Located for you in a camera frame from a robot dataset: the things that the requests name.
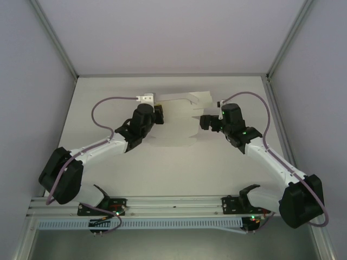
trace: white robotic arm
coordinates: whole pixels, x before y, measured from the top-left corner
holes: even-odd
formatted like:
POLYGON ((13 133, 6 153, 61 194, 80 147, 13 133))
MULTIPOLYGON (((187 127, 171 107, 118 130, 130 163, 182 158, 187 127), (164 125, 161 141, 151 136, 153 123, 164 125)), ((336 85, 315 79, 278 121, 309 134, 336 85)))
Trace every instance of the white robotic arm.
POLYGON ((257 184, 240 191, 239 201, 243 208, 261 207, 280 213, 292 228, 297 228, 323 213, 317 199, 299 180, 304 181, 324 203, 320 179, 315 175, 307 176, 270 149, 264 143, 261 133, 253 127, 246 127, 237 104, 223 105, 219 116, 202 116, 200 126, 204 130, 211 127, 213 132, 222 132, 229 143, 260 163, 278 184, 279 192, 267 190, 257 184))
POLYGON ((39 177, 39 182, 60 204, 73 200, 98 206, 108 197, 100 187, 82 183, 82 173, 109 157, 132 150, 142 143, 142 139, 147 136, 154 124, 163 124, 163 110, 161 105, 156 105, 156 102, 186 99, 191 103, 198 103, 198 98, 190 93, 166 95, 149 93, 136 98, 106 98, 98 102, 92 112, 98 104, 109 99, 133 99, 139 101, 140 105, 133 112, 132 118, 126 120, 109 138, 71 151, 60 147, 52 153, 39 177))

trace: gray wall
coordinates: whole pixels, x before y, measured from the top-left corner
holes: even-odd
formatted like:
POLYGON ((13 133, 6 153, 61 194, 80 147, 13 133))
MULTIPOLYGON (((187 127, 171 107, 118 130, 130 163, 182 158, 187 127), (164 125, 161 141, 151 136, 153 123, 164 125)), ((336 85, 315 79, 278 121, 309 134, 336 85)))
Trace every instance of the gray wall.
POLYGON ((38 1, 80 75, 265 73, 305 2, 38 1))
POLYGON ((9 259, 57 146, 73 79, 28 1, 0 1, 0 254, 9 259))
POLYGON ((318 0, 273 77, 298 166, 323 181, 339 259, 347 259, 346 13, 346 0, 318 0))

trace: cable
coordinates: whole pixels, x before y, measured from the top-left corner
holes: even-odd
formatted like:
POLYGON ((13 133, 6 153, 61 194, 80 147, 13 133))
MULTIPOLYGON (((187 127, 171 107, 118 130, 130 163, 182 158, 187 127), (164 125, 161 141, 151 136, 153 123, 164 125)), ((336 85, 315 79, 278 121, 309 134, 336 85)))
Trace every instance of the cable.
POLYGON ((265 220, 264 224, 262 224, 256 231, 258 232, 259 230, 261 230, 269 222, 269 220, 273 218, 274 215, 275 212, 272 212, 272 214, 265 220))
POLYGON ((234 233, 239 233, 246 235, 248 232, 244 230, 236 230, 236 229, 229 229, 227 227, 213 227, 213 229, 218 229, 218 230, 223 230, 223 231, 228 231, 228 232, 234 232, 234 233))
MULTIPOLYGON (((136 97, 112 96, 112 97, 107 97, 107 98, 105 98, 105 99, 102 99, 102 100, 100 100, 98 103, 96 103, 96 104, 94 105, 94 107, 93 107, 93 109, 92 109, 92 112, 91 112, 91 116, 92 116, 93 123, 96 124, 98 127, 101 127, 101 128, 103 128, 103 129, 110 130, 111 135, 110 135, 109 139, 112 139, 113 136, 114 136, 114 131, 113 131, 113 129, 110 128, 110 127, 108 127, 108 126, 103 126, 103 125, 99 124, 99 123, 95 120, 94 111, 95 111, 95 109, 96 109, 101 103, 103 103, 103 102, 105 102, 105 101, 107 101, 107 100, 111 100, 111 99, 137 100, 136 97)), ((57 175, 57 177, 56 177, 56 179, 55 179, 55 182, 54 182, 54 184, 53 184, 53 186, 52 186, 52 188, 51 188, 51 190, 50 190, 50 192, 49 192, 49 195, 48 195, 47 200, 46 200, 46 205, 49 205, 49 204, 51 204, 53 201, 55 201, 55 199, 54 199, 54 198, 52 199, 52 197, 53 197, 54 191, 55 191, 55 189, 56 189, 56 187, 57 187, 57 185, 58 185, 58 183, 59 183, 59 180, 60 180, 61 176, 63 175, 63 173, 64 173, 66 167, 68 167, 68 165, 69 165, 74 159, 76 159, 78 156, 80 156, 81 153, 86 153, 86 152, 88 152, 88 151, 91 150, 91 149, 94 149, 94 148, 97 148, 97 147, 99 147, 99 146, 101 146, 101 145, 106 144, 107 142, 108 142, 108 139, 106 139, 106 140, 104 140, 104 141, 102 141, 102 142, 100 142, 100 143, 97 143, 97 144, 95 144, 95 145, 92 145, 92 146, 90 146, 90 147, 87 147, 87 148, 83 149, 81 152, 79 152, 79 153, 73 155, 71 158, 69 158, 69 159, 66 161, 66 163, 64 163, 64 165, 63 165, 63 166, 61 167, 61 169, 59 170, 59 173, 58 173, 58 175, 57 175)), ((108 214, 108 215, 114 215, 114 216, 116 216, 116 217, 119 219, 119 224, 118 224, 118 226, 116 226, 116 227, 113 228, 113 229, 110 229, 110 230, 107 230, 107 231, 103 232, 104 234, 105 234, 105 233, 109 233, 109 232, 111 232, 111 231, 113 231, 113 230, 116 230, 117 228, 119 228, 119 227, 121 226, 121 218, 120 218, 117 214, 115 214, 115 213, 113 213, 113 212, 111 212, 111 211, 102 210, 102 209, 99 209, 99 208, 97 208, 97 207, 93 207, 92 205, 88 205, 88 204, 85 204, 85 203, 81 203, 81 204, 84 205, 84 206, 86 206, 86 207, 88 207, 88 208, 90 208, 90 209, 92 209, 92 210, 97 210, 97 211, 106 213, 106 214, 108 214)))
POLYGON ((267 125, 266 125, 265 131, 264 131, 264 134, 263 134, 263 138, 262 138, 265 149, 268 150, 269 154, 271 154, 273 158, 275 158, 280 164, 282 164, 283 167, 284 167, 285 169, 287 169, 295 178, 297 178, 297 179, 305 186, 305 188, 307 188, 307 190, 310 192, 310 194, 311 194, 311 195, 314 197, 314 199, 317 201, 318 205, 322 208, 322 210, 323 210, 323 212, 324 212, 324 216, 325 216, 324 222, 323 222, 322 224, 315 224, 315 223, 309 222, 309 224, 310 224, 311 226, 316 226, 316 227, 319 227, 319 228, 323 228, 323 227, 327 226, 328 223, 329 223, 329 215, 328 215, 327 210, 326 210, 325 206, 323 205, 322 201, 318 198, 318 196, 315 194, 315 192, 313 191, 313 189, 311 189, 311 188, 309 187, 309 185, 308 185, 306 182, 304 182, 304 180, 301 179, 301 177, 298 176, 298 175, 295 173, 295 171, 293 171, 290 167, 288 167, 288 165, 287 165, 285 162, 283 162, 276 154, 274 154, 274 153, 270 150, 269 146, 268 146, 267 143, 266 143, 266 135, 267 135, 267 132, 268 132, 268 130, 269 130, 269 128, 270 128, 271 116, 270 116, 270 109, 269 109, 269 106, 267 105, 267 103, 265 102, 265 100, 264 100, 260 95, 258 95, 258 94, 255 94, 255 93, 249 92, 249 91, 244 91, 244 92, 239 92, 239 93, 236 93, 236 94, 232 95, 231 97, 225 99, 225 100, 223 101, 223 103, 226 103, 226 102, 228 102, 230 99, 232 99, 232 98, 234 98, 234 97, 236 97, 236 96, 239 96, 239 95, 243 95, 243 94, 249 94, 249 95, 253 95, 253 96, 257 97, 258 99, 261 100, 261 102, 264 104, 264 106, 265 106, 265 108, 266 108, 266 113, 267 113, 267 125))
POLYGON ((112 214, 114 217, 117 217, 117 218, 119 219, 119 224, 118 224, 116 227, 114 227, 114 228, 112 228, 112 229, 109 229, 109 230, 103 232, 102 234, 110 233, 110 232, 116 230, 117 228, 119 228, 119 227, 121 226, 122 220, 121 220, 120 216, 117 215, 116 213, 114 213, 114 212, 112 212, 112 211, 108 211, 108 210, 102 210, 102 209, 99 209, 99 208, 97 208, 97 207, 93 207, 92 205, 89 205, 89 204, 86 204, 86 203, 81 203, 81 204, 82 204, 83 206, 85 206, 85 207, 88 207, 88 208, 92 209, 92 210, 97 210, 97 211, 100 211, 100 212, 103 212, 103 213, 106 213, 106 214, 112 214))

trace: purple cable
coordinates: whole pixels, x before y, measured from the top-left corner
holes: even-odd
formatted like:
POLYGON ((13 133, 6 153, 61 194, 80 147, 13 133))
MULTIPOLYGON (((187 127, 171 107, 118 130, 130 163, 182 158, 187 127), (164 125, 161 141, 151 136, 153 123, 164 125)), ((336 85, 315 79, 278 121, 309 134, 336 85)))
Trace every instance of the purple cable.
MULTIPOLYGON (((110 130, 111 135, 110 135, 109 139, 112 139, 113 136, 114 136, 114 131, 113 131, 113 129, 110 128, 110 127, 108 127, 108 126, 103 126, 103 125, 99 124, 98 122, 96 122, 96 120, 95 120, 95 118, 94 118, 94 111, 95 111, 95 109, 96 109, 96 107, 97 107, 98 105, 100 105, 101 103, 103 103, 103 102, 105 102, 105 101, 107 101, 107 100, 111 100, 111 99, 137 100, 136 97, 112 96, 112 97, 108 97, 108 98, 106 98, 106 99, 102 99, 102 100, 100 100, 98 103, 96 103, 96 104, 94 105, 94 107, 93 107, 93 109, 92 109, 92 113, 91 113, 91 115, 92 115, 92 120, 93 120, 94 124, 96 124, 97 126, 99 126, 99 127, 101 127, 101 128, 104 128, 104 129, 107 129, 107 130, 110 130)), ((57 177, 56 177, 56 179, 55 179, 55 182, 54 182, 54 184, 53 184, 52 189, 50 190, 50 193, 49 193, 49 195, 48 195, 48 197, 47 197, 47 200, 46 200, 46 205, 49 205, 49 204, 51 204, 53 201, 55 201, 54 198, 52 199, 52 196, 53 196, 53 193, 54 193, 54 191, 55 191, 55 189, 56 189, 56 187, 57 187, 57 185, 58 185, 58 183, 59 183, 59 180, 60 180, 61 176, 63 175, 63 173, 64 173, 66 167, 67 167, 74 159, 76 159, 78 156, 80 156, 81 153, 86 153, 86 152, 88 152, 88 151, 91 150, 91 149, 94 149, 94 148, 97 148, 97 147, 99 147, 99 146, 101 146, 101 145, 106 144, 107 142, 108 142, 108 140, 106 139, 105 141, 102 141, 102 142, 100 142, 100 143, 98 143, 98 144, 95 144, 95 145, 92 145, 92 146, 90 146, 90 147, 87 147, 87 148, 83 149, 81 152, 79 152, 79 153, 75 154, 74 156, 72 156, 70 159, 68 159, 68 160, 66 161, 66 163, 64 163, 64 165, 63 165, 63 166, 61 167, 61 169, 59 170, 59 173, 58 173, 58 175, 57 175, 57 177)), ((98 208, 93 207, 93 206, 88 205, 88 204, 84 204, 84 203, 82 203, 82 204, 83 204, 84 206, 90 208, 90 209, 98 210, 98 211, 100 211, 100 212, 104 212, 104 213, 107 213, 107 214, 115 215, 115 216, 120 220, 120 224, 119 224, 117 227, 115 227, 114 229, 110 229, 110 230, 108 230, 108 231, 106 231, 106 232, 104 232, 104 233, 109 233, 109 232, 111 232, 111 231, 117 229, 118 227, 120 227, 120 225, 121 225, 121 219, 120 219, 120 217, 119 217, 117 214, 114 214, 114 213, 111 212, 111 211, 98 209, 98 208)))
POLYGON ((242 95, 242 94, 249 94, 249 95, 256 96, 258 99, 261 100, 261 102, 264 104, 264 106, 265 106, 265 108, 266 108, 266 113, 267 113, 267 125, 266 125, 265 131, 264 131, 264 134, 263 134, 263 139, 262 139, 262 140, 263 140, 263 143, 264 143, 265 149, 268 150, 269 154, 271 154, 273 158, 275 158, 280 164, 282 164, 283 167, 284 167, 285 169, 287 169, 295 178, 297 178, 297 179, 305 186, 305 188, 307 188, 307 190, 310 192, 310 194, 311 194, 311 195, 314 197, 314 199, 317 201, 318 205, 322 208, 322 210, 323 210, 323 212, 324 212, 324 216, 325 216, 324 222, 323 222, 322 224, 315 224, 315 223, 309 222, 309 224, 310 224, 311 226, 316 226, 316 227, 318 227, 318 228, 323 228, 323 227, 327 226, 328 223, 329 223, 329 215, 328 215, 327 210, 326 210, 325 206, 323 205, 322 201, 318 198, 318 196, 315 194, 315 192, 313 191, 313 189, 311 189, 311 188, 309 187, 309 185, 308 185, 306 182, 304 182, 303 179, 301 179, 300 176, 298 176, 290 167, 288 167, 288 165, 287 165, 285 162, 283 162, 276 154, 274 154, 274 153, 270 150, 269 146, 268 146, 267 143, 266 143, 266 135, 267 135, 267 132, 268 132, 268 130, 269 130, 269 128, 270 128, 271 116, 270 116, 270 109, 269 109, 269 106, 267 105, 267 103, 265 102, 265 100, 264 100, 261 96, 259 96, 258 94, 255 94, 255 93, 249 92, 249 91, 244 91, 244 92, 239 92, 239 93, 236 93, 235 95, 232 95, 232 96, 229 97, 228 99, 225 99, 225 100, 223 101, 223 103, 226 103, 226 102, 228 102, 230 99, 232 99, 232 98, 234 98, 234 97, 236 97, 236 96, 242 95))

